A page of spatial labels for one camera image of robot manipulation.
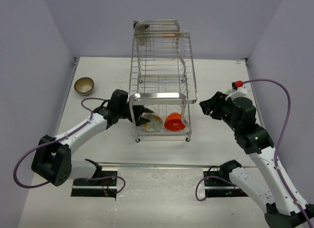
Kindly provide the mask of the brown ribbed bowl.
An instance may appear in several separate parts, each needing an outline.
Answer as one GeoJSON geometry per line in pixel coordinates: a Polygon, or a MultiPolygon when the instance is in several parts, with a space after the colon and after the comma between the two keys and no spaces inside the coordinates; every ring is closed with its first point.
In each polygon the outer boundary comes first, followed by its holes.
{"type": "Polygon", "coordinates": [[[74,90],[83,96],[88,96],[94,91],[94,80],[90,77],[81,77],[74,83],[74,90]]]}

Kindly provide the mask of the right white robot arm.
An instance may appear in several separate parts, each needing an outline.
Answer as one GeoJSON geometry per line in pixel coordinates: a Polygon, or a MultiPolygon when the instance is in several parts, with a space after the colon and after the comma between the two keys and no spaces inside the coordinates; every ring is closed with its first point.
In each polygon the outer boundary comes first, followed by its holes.
{"type": "Polygon", "coordinates": [[[256,108],[246,97],[231,99],[216,94],[200,102],[205,115],[223,120],[234,132],[237,144],[259,169],[267,188],[261,185],[236,161],[220,165],[219,180],[234,184],[262,210],[271,228],[295,228],[314,217],[314,206],[307,203],[291,183],[280,160],[275,157],[274,143],[267,130],[256,122],[256,108]]]}

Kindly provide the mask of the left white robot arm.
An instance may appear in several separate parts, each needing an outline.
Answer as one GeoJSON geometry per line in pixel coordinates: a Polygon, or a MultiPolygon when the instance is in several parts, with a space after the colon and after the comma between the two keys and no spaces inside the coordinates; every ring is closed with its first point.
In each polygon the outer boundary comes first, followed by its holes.
{"type": "Polygon", "coordinates": [[[40,139],[31,165],[33,172],[54,186],[60,186],[68,179],[85,180],[91,185],[106,179],[98,163],[90,159],[74,161],[72,155],[120,119],[127,119],[137,127],[148,123],[142,114],[151,110],[142,105],[130,107],[128,93],[120,89],[115,90],[110,99],[101,99],[101,102],[100,106],[90,109],[82,101],[81,106],[89,111],[84,121],[62,134],[54,137],[45,135],[40,139]]]}

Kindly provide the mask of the white bowl orange star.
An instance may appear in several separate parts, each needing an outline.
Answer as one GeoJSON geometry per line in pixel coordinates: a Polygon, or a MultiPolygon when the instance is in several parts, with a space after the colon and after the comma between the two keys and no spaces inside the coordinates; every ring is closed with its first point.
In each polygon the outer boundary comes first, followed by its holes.
{"type": "Polygon", "coordinates": [[[164,125],[163,119],[158,114],[146,113],[142,117],[148,120],[142,125],[142,129],[146,132],[158,132],[164,125]]]}

